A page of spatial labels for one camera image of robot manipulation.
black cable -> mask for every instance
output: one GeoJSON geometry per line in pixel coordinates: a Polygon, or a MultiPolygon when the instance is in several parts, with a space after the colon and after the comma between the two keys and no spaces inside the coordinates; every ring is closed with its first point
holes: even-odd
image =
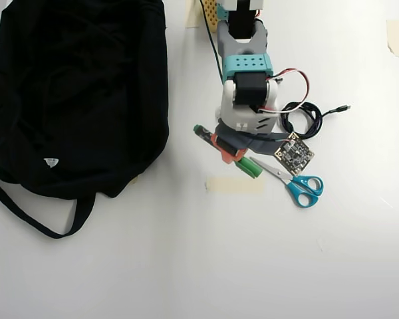
{"type": "Polygon", "coordinates": [[[204,4],[203,4],[202,0],[199,0],[199,1],[201,2],[201,6],[202,6],[202,13],[204,15],[205,26],[207,27],[208,38],[210,39],[211,46],[213,47],[215,61],[217,63],[217,68],[219,69],[220,80],[223,83],[223,73],[222,73],[221,67],[220,67],[219,55],[218,55],[217,50],[215,48],[213,37],[211,36],[210,27],[208,26],[207,15],[205,13],[205,7],[204,7],[204,4]]]}
{"type": "MultiPolygon", "coordinates": [[[[283,111],[293,110],[298,105],[299,105],[298,102],[288,103],[288,105],[283,109],[283,111]]],[[[313,121],[313,124],[307,130],[306,133],[300,134],[300,133],[296,132],[296,134],[302,140],[307,140],[309,138],[313,138],[321,130],[325,116],[327,116],[328,114],[332,114],[332,113],[344,112],[344,111],[347,111],[349,108],[350,108],[350,106],[344,105],[344,106],[340,106],[339,108],[335,108],[334,110],[330,110],[327,113],[322,114],[316,105],[309,103],[309,102],[305,102],[300,107],[300,110],[302,110],[313,121]]],[[[291,133],[291,132],[294,132],[294,127],[293,127],[292,123],[290,123],[290,121],[288,121],[288,117],[289,117],[289,113],[282,113],[281,114],[281,123],[282,123],[282,126],[284,127],[284,129],[288,133],[291,133]]]]}

backpack logo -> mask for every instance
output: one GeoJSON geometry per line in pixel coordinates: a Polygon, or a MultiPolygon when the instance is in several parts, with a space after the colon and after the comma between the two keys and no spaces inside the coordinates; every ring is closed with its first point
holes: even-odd
{"type": "Polygon", "coordinates": [[[45,158],[45,161],[51,168],[54,168],[54,166],[58,165],[59,163],[59,159],[57,158],[45,158]]]}

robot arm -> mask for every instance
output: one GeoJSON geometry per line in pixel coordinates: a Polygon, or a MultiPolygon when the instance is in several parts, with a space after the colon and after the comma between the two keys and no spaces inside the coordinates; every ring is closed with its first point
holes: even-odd
{"type": "Polygon", "coordinates": [[[211,137],[196,129],[197,135],[221,152],[224,162],[238,167],[248,150],[273,155],[289,135],[272,132],[279,117],[275,107],[278,83],[267,54],[267,30],[256,19],[263,3],[217,0],[218,53],[223,65],[219,125],[211,137]]]}

black backpack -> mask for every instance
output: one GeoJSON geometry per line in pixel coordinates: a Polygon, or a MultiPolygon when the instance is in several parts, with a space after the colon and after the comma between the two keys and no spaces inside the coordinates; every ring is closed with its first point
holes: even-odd
{"type": "Polygon", "coordinates": [[[77,232],[96,193],[116,197],[163,151],[168,77],[161,0],[14,0],[0,23],[0,179],[76,199],[60,235],[0,188],[40,232],[77,232]]]}

tape strip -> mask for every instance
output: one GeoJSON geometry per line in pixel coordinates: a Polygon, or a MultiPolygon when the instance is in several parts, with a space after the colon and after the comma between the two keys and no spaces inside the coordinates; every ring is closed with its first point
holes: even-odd
{"type": "Polygon", "coordinates": [[[265,191],[265,181],[250,177],[209,177],[205,188],[209,193],[262,194],[265,191]]]}
{"type": "Polygon", "coordinates": [[[387,45],[399,57],[399,20],[387,20],[387,45]]]}
{"type": "Polygon", "coordinates": [[[202,7],[200,0],[186,0],[185,28],[197,28],[200,26],[202,7]]]}

